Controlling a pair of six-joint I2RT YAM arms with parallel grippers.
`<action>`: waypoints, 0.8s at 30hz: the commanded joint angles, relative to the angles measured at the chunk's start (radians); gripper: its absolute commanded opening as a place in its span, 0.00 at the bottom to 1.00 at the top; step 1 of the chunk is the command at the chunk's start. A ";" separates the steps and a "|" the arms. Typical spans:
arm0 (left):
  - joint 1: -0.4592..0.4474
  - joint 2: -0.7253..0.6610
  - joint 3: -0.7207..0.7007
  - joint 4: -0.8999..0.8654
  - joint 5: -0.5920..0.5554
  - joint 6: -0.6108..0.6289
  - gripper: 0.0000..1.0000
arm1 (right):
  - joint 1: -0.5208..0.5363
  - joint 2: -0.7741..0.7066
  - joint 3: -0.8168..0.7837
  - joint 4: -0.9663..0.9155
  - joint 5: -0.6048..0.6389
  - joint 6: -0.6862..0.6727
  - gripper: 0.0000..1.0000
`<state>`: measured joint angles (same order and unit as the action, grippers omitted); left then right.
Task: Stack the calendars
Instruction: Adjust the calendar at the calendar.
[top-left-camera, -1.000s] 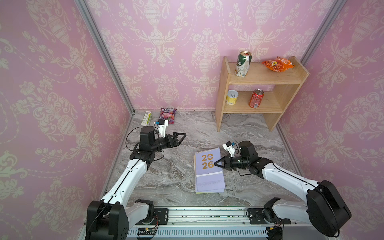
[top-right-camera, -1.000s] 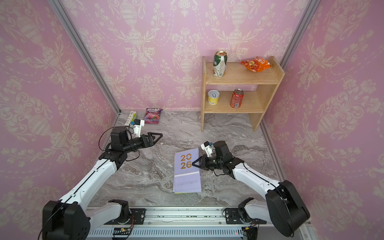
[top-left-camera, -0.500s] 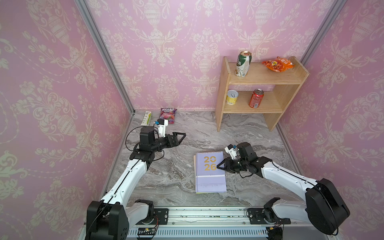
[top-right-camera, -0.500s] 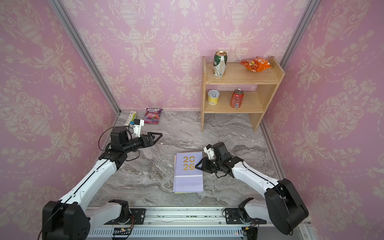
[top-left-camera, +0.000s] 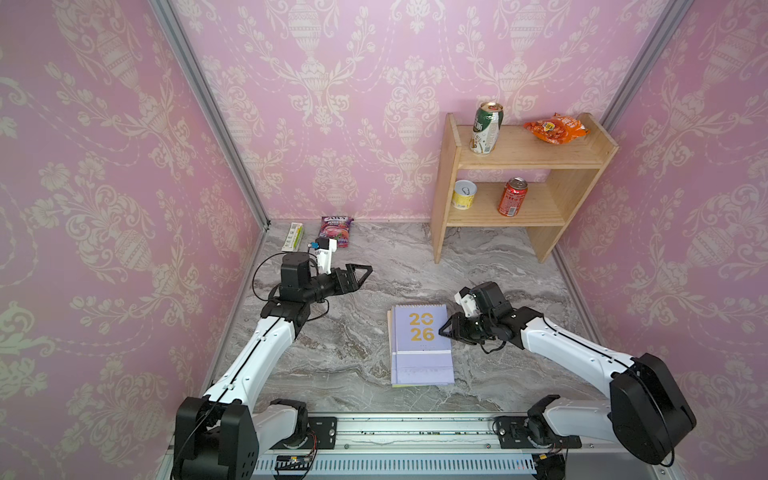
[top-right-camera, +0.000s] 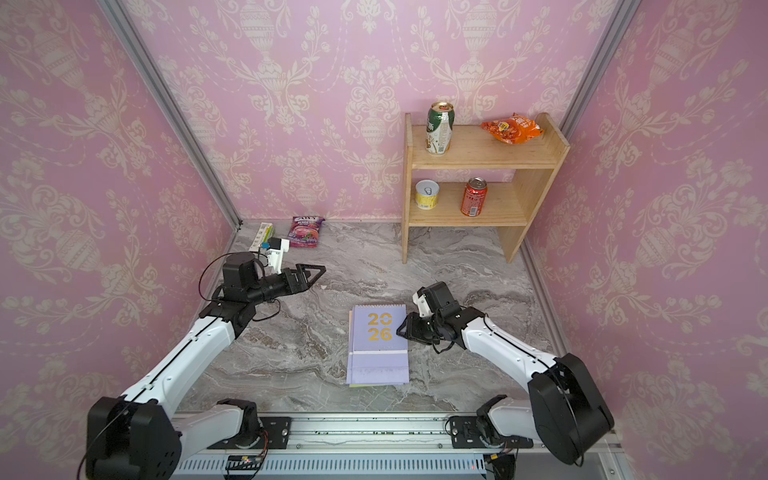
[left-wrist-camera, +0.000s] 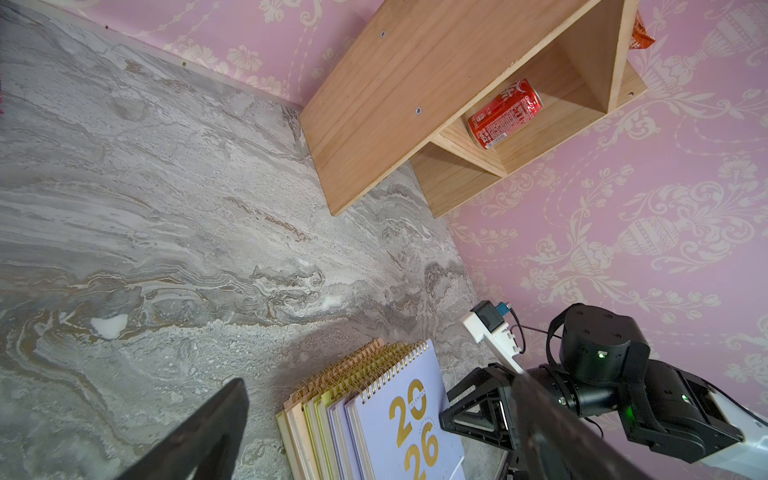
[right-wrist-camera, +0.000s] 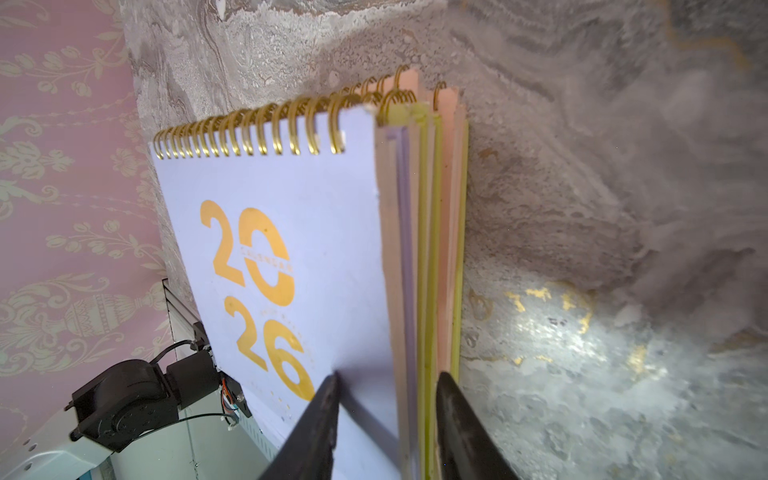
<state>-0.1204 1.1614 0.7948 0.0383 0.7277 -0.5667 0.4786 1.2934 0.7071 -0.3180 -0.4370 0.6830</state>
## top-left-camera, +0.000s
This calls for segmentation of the purple calendar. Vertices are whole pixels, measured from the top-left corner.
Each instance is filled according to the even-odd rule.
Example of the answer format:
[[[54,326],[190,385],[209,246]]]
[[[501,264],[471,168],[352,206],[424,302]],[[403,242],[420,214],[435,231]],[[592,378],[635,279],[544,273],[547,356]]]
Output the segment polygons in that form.
[[[390,383],[395,386],[396,382],[396,366],[395,366],[395,354],[393,353],[393,323],[392,323],[392,310],[387,311],[387,335],[388,335],[388,353],[389,353],[389,367],[390,367]]]
[[[392,310],[394,387],[442,386],[455,381],[451,340],[439,335],[445,304],[395,305]]]

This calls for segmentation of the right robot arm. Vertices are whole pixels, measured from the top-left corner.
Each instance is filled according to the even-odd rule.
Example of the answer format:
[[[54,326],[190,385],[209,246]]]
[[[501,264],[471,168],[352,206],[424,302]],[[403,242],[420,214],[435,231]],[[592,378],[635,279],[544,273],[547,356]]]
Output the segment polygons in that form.
[[[515,308],[494,282],[460,290],[461,310],[439,329],[441,336],[483,347],[488,341],[513,345],[545,357],[604,395],[575,401],[548,395],[526,413],[529,441],[556,450],[583,437],[622,446],[638,460],[665,468],[697,420],[665,362],[645,353],[632,356],[567,331],[543,313]]]

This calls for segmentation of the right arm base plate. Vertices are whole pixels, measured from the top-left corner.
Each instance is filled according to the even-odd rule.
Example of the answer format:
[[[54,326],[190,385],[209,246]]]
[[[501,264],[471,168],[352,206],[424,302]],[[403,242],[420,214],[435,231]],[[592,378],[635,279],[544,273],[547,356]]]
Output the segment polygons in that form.
[[[493,419],[492,431],[502,449],[560,451],[582,447],[578,436],[555,434],[541,417],[498,416]]]

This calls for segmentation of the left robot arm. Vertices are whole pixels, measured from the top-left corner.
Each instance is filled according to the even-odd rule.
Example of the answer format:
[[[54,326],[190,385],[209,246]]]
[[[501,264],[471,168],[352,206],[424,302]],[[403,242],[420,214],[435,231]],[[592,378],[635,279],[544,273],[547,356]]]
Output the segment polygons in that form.
[[[249,479],[274,446],[316,447],[305,403],[277,399],[262,412],[255,406],[282,355],[313,321],[312,305],[358,291],[373,268],[334,267],[331,249],[318,245],[279,256],[280,281],[264,298],[250,340],[218,381],[177,410],[173,479]]]

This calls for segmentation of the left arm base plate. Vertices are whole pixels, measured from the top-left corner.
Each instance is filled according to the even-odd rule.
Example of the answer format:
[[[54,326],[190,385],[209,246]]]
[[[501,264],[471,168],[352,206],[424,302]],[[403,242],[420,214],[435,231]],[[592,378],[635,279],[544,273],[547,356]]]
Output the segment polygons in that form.
[[[291,437],[276,444],[284,449],[333,450],[336,444],[338,418],[335,416],[310,415],[300,430],[302,438]]]

